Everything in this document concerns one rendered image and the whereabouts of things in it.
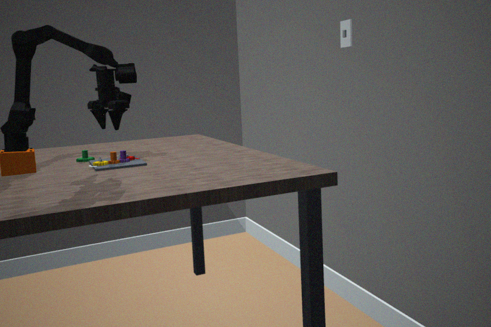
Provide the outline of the green gear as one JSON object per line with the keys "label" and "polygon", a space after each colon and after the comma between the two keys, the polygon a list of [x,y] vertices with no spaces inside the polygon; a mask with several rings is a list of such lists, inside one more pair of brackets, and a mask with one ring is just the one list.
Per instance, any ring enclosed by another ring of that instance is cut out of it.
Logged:
{"label": "green gear", "polygon": [[88,150],[82,150],[82,158],[77,158],[77,162],[88,162],[90,160],[95,160],[94,157],[88,157]]}

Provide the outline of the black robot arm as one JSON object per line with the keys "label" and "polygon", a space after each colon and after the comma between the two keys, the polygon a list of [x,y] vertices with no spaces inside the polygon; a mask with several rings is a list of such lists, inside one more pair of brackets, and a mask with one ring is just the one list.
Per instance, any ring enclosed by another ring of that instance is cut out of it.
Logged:
{"label": "black robot arm", "polygon": [[16,57],[15,99],[8,121],[1,126],[4,134],[4,152],[27,151],[29,148],[29,137],[26,137],[26,132],[35,120],[36,111],[36,108],[31,108],[29,103],[31,60],[36,46],[50,39],[81,51],[99,64],[115,68],[107,69],[106,66],[93,65],[89,71],[96,72],[97,84],[114,84],[114,71],[115,80],[119,83],[137,82],[135,64],[118,64],[113,59],[112,51],[106,47],[86,43],[51,25],[14,32],[11,42]]}

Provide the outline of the purple gear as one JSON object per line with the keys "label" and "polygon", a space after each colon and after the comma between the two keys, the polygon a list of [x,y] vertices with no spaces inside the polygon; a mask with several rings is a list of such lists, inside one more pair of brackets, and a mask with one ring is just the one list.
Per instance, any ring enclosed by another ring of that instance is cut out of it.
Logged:
{"label": "purple gear", "polygon": [[130,161],[130,159],[127,158],[126,150],[120,151],[120,154],[121,154],[121,159],[119,159],[119,160],[121,161],[121,163]]}

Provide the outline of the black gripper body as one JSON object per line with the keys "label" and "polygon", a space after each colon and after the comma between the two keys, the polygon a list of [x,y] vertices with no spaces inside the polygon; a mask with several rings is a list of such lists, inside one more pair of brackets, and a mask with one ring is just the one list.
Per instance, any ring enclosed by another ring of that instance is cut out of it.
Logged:
{"label": "black gripper body", "polygon": [[93,110],[104,110],[108,108],[109,110],[125,110],[130,108],[128,101],[118,101],[116,98],[115,84],[101,84],[97,85],[95,88],[98,91],[98,98],[96,101],[89,101],[87,103],[88,109]]}

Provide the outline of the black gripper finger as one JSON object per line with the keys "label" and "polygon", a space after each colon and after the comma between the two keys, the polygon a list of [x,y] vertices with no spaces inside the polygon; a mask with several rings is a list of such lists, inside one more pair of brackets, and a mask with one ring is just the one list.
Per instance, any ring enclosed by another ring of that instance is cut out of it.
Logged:
{"label": "black gripper finger", "polygon": [[125,110],[109,110],[109,116],[111,119],[112,124],[114,125],[115,130],[119,130],[120,123],[121,123],[121,118],[122,115],[127,111],[128,109]]}
{"label": "black gripper finger", "polygon": [[106,113],[108,112],[108,110],[109,109],[90,110],[92,112],[92,114],[95,116],[96,120],[98,121],[98,123],[102,129],[105,129],[105,117],[106,117]]}

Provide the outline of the orange gear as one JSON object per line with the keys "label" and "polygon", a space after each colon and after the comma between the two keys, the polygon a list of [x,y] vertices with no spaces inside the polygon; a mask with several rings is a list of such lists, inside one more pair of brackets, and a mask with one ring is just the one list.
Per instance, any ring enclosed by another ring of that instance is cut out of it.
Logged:
{"label": "orange gear", "polygon": [[108,164],[117,164],[120,162],[121,162],[120,160],[117,160],[117,153],[110,152],[110,161],[108,161]]}

